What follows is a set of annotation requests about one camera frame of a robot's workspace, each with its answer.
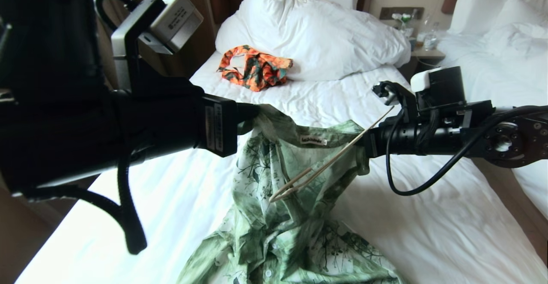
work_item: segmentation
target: curtain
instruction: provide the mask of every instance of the curtain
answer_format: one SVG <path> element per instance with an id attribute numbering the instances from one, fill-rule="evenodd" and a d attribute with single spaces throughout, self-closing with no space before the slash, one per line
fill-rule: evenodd
<path id="1" fill-rule="evenodd" d="M 157 54 L 145 44 L 139 43 L 139 50 L 143 59 L 150 64 L 161 75 L 190 77 L 199 67 L 207 61 L 215 51 L 214 28 L 209 15 L 209 7 L 206 0 L 190 0 L 197 7 L 204 17 L 203 23 L 198 30 L 186 42 L 183 48 L 176 54 Z M 117 0 L 107 0 L 104 8 L 112 21 L 119 25 L 128 15 L 128 11 Z M 99 49 L 104 74 L 108 83 L 114 88 L 118 87 L 116 81 L 116 70 L 112 60 L 112 47 L 110 42 L 111 30 L 104 26 L 100 19 L 98 23 Z"/>

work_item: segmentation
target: wall socket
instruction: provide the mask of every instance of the wall socket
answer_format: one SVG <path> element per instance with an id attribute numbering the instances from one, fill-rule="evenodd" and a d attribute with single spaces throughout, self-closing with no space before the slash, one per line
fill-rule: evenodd
<path id="1" fill-rule="evenodd" d="M 380 10 L 380 15 L 378 16 L 381 20 L 386 19 L 393 19 L 392 14 L 399 13 L 399 14 L 413 14 L 413 10 L 417 9 L 417 15 L 415 16 L 416 19 L 422 19 L 424 8 L 423 7 L 383 7 Z"/>

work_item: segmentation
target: green leaf pattern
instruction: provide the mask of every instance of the green leaf pattern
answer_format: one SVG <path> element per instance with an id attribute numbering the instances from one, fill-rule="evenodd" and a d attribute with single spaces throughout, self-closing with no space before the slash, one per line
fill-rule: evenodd
<path id="1" fill-rule="evenodd" d="M 368 171 L 361 147 L 303 190 L 268 202 L 292 176 L 309 166 L 314 172 L 362 128 L 351 121 L 326 129 L 297 126 L 269 105 L 262 106 L 253 126 L 241 125 L 246 128 L 253 135 L 235 167 L 234 205 L 190 257 L 179 284 L 405 283 L 373 245 L 343 223 L 325 219 L 355 176 Z M 301 144 L 302 135 L 328 143 Z"/>

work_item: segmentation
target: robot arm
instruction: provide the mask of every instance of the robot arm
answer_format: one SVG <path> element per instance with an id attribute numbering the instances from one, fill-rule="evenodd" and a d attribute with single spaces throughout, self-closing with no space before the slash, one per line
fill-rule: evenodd
<path id="1" fill-rule="evenodd" d="M 137 254 L 146 239 L 128 167 L 190 148 L 231 155 L 237 124 L 254 118 L 258 108 L 207 95 L 185 78 L 162 77 L 140 58 L 137 40 L 164 54 L 184 44 L 200 23 L 190 1 L 123 1 L 130 15 L 121 26 L 107 23 L 115 28 L 112 50 L 121 87 L 109 91 L 92 0 L 0 0 L 0 173 L 14 195 L 79 198 L 98 206 L 118 221 L 128 250 Z M 100 6 L 98 14 L 104 14 Z M 546 107 L 499 115 L 489 101 L 466 104 L 461 83 L 457 93 L 438 88 L 460 81 L 456 71 L 431 73 L 417 97 L 388 81 L 374 87 L 386 104 L 400 104 L 402 111 L 364 136 L 368 156 L 455 155 L 453 164 L 464 155 L 480 156 L 503 167 L 546 158 L 548 127 L 546 115 L 539 115 Z M 452 164 L 446 166 L 437 179 Z M 121 205 L 65 185 L 114 167 Z"/>
<path id="2" fill-rule="evenodd" d="M 368 157 L 386 155 L 388 181 L 396 194 L 426 190 L 463 156 L 507 168 L 548 159 L 548 106 L 497 111 L 491 101 L 467 104 L 459 67 L 419 73 L 411 79 L 411 88 L 415 95 L 389 81 L 373 87 L 386 105 L 402 108 L 361 142 Z M 453 157 L 419 188 L 400 191 L 393 184 L 390 154 Z"/>

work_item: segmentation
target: black cable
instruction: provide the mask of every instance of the black cable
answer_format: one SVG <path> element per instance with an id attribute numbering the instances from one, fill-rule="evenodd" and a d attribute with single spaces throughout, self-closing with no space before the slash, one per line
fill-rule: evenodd
<path id="1" fill-rule="evenodd" d="M 114 31 L 118 26 L 115 25 L 115 23 L 112 22 L 110 17 L 108 17 L 107 13 L 104 11 L 103 3 L 105 0 L 93 0 L 95 12 L 97 13 L 97 16 L 102 20 L 102 22 L 110 28 L 110 30 Z M 134 0 L 119 0 L 124 3 L 124 7 L 128 9 L 129 12 L 133 11 L 137 7 L 137 3 Z"/>
<path id="2" fill-rule="evenodd" d="M 97 194 L 95 192 L 88 191 L 84 188 L 79 188 L 76 185 L 60 185 L 51 186 L 45 188 L 31 188 L 24 192 L 25 197 L 29 200 L 51 200 L 53 198 L 72 198 L 76 200 L 85 200 L 86 202 L 97 206 L 103 211 L 107 212 L 113 219 L 122 225 L 120 220 L 120 208 L 119 206 L 110 200 Z"/>
<path id="3" fill-rule="evenodd" d="M 125 233 L 125 243 L 131 254 L 138 254 L 146 248 L 145 231 L 135 210 L 129 189 L 129 165 L 131 152 L 122 155 L 118 161 L 118 195 L 120 196 L 120 222 Z"/>
<path id="4" fill-rule="evenodd" d="M 428 107 L 432 107 L 432 104 L 428 99 L 424 99 L 424 101 Z M 423 148 L 428 145 L 428 141 L 430 140 L 430 138 L 434 135 L 434 133 L 436 133 L 439 121 L 440 110 L 435 108 L 430 111 L 430 121 L 421 127 L 420 134 L 417 137 L 417 141 L 415 142 L 415 148 L 421 154 L 423 153 Z"/>
<path id="5" fill-rule="evenodd" d="M 392 129 L 390 130 L 390 134 L 388 137 L 388 142 L 386 142 L 386 174 L 388 176 L 388 183 L 390 185 L 390 188 L 393 192 L 395 192 L 398 195 L 401 196 L 411 196 L 415 194 L 419 194 L 420 192 L 423 192 L 427 188 L 430 188 L 434 183 L 436 183 L 442 176 L 444 176 L 448 170 L 451 169 L 459 160 L 462 158 L 468 150 L 472 148 L 472 146 L 485 135 L 485 133 L 491 129 L 491 127 L 496 126 L 500 122 L 503 122 L 507 120 L 508 118 L 513 118 L 517 116 L 523 116 L 527 114 L 534 114 L 534 113 L 540 113 L 540 112 L 546 112 L 548 111 L 548 106 L 522 106 L 518 108 L 514 108 L 511 111 L 505 112 L 503 114 L 499 114 L 496 116 L 492 116 L 491 120 L 488 120 L 488 122 L 485 124 L 483 129 L 479 132 L 476 132 L 468 142 L 462 148 L 456 153 L 441 169 L 435 173 L 430 180 L 425 182 L 423 185 L 419 186 L 418 188 L 415 188 L 413 190 L 409 191 L 400 191 L 396 189 L 394 186 L 394 182 L 392 180 L 392 170 L 390 168 L 390 141 L 392 140 L 392 136 L 394 134 L 394 131 L 396 130 L 397 125 L 403 118 L 403 110 L 399 112 L 398 119 L 396 120 L 395 124 L 392 126 Z"/>

